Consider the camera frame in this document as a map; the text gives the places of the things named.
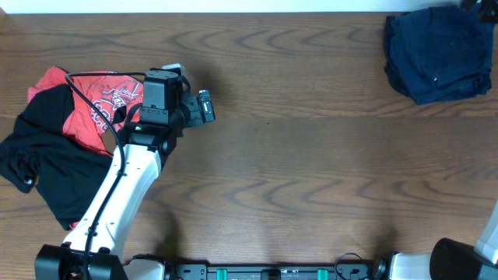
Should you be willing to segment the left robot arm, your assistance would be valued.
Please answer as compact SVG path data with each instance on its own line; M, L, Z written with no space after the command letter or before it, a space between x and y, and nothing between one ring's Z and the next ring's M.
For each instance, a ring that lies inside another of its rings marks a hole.
M128 264L123 250L140 204L185 128L216 119L209 91L191 94L184 66L143 73L139 121L126 120L113 136L112 164L77 227L62 245L44 245L35 260L38 279L174 279L169 261L139 255Z

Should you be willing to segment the dark blue shorts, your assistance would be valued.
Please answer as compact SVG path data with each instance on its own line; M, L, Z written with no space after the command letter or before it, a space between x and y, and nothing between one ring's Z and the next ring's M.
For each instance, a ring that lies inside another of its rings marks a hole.
M397 69L416 104L465 100L491 89L496 23L480 21L478 10L459 3L386 18L386 64Z

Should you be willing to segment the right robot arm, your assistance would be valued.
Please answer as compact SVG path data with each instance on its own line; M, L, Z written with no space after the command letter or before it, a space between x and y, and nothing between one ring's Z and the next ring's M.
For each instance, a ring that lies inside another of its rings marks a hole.
M388 16L384 71L390 86L417 105L459 101L492 88L495 1L461 1ZM497 214L475 245L439 240L429 254L392 254L378 279L495 279Z

